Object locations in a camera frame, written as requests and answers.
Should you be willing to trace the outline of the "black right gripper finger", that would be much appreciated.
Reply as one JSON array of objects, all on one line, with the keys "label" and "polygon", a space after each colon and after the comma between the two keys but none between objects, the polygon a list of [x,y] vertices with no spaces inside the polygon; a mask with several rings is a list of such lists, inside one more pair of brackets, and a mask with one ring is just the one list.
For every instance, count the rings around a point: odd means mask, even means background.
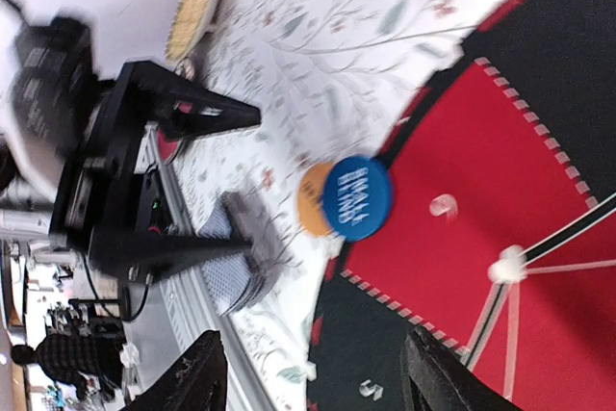
[{"label": "black right gripper finger", "polygon": [[201,138],[261,124],[259,108],[207,90],[151,61],[124,64],[113,104],[142,128],[155,123],[170,140]]},{"label": "black right gripper finger", "polygon": [[90,263],[120,281],[160,281],[205,262],[232,257],[252,241],[165,235],[97,227],[90,237]]}]

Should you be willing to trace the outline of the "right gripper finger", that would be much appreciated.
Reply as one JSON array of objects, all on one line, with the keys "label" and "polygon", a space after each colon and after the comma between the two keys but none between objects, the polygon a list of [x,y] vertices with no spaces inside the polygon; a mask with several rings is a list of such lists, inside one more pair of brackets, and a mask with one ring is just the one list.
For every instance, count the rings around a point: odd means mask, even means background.
[{"label": "right gripper finger", "polygon": [[225,411],[227,359],[220,332],[204,331],[128,411]]},{"label": "right gripper finger", "polygon": [[477,379],[426,328],[409,331],[400,354],[406,410],[493,411],[518,407]]}]

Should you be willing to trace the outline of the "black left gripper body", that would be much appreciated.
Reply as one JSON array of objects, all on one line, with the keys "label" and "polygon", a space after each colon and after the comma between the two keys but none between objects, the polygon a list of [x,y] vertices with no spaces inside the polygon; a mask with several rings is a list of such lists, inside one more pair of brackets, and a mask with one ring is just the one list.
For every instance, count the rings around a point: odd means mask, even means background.
[{"label": "black left gripper body", "polygon": [[158,78],[120,78],[100,106],[90,136],[65,165],[50,235],[62,247],[156,247],[150,224],[159,198],[152,169],[137,173],[148,122],[164,105]]}]

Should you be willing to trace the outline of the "orange round blind button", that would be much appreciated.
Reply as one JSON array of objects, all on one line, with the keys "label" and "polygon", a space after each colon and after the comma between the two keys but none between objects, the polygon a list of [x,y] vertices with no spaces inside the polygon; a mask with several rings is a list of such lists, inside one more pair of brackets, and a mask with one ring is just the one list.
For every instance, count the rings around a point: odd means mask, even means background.
[{"label": "orange round blind button", "polygon": [[332,228],[323,209],[324,184],[333,163],[316,163],[303,175],[297,190],[297,215],[300,225],[316,237],[328,236]]}]

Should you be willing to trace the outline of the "blue small blind button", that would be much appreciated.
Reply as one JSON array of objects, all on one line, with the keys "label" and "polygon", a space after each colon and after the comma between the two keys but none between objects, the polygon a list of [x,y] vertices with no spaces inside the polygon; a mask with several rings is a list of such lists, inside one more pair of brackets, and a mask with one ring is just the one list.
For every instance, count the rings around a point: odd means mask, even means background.
[{"label": "blue small blind button", "polygon": [[394,188],[388,170],[377,159],[350,156],[327,174],[321,199],[333,231],[355,243],[385,224],[393,207]]}]

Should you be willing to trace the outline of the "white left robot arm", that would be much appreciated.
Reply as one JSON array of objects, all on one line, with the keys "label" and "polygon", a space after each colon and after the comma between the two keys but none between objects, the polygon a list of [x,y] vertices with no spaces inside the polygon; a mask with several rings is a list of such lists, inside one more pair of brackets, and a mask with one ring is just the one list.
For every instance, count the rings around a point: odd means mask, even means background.
[{"label": "white left robot arm", "polygon": [[260,124],[260,111],[159,64],[128,62],[117,77],[94,72],[90,26],[69,15],[23,22],[18,70],[6,104],[6,138],[29,181],[51,184],[50,232],[75,249],[250,248],[243,238],[164,237],[136,231],[133,194],[141,139],[155,124],[169,139],[196,139]]}]

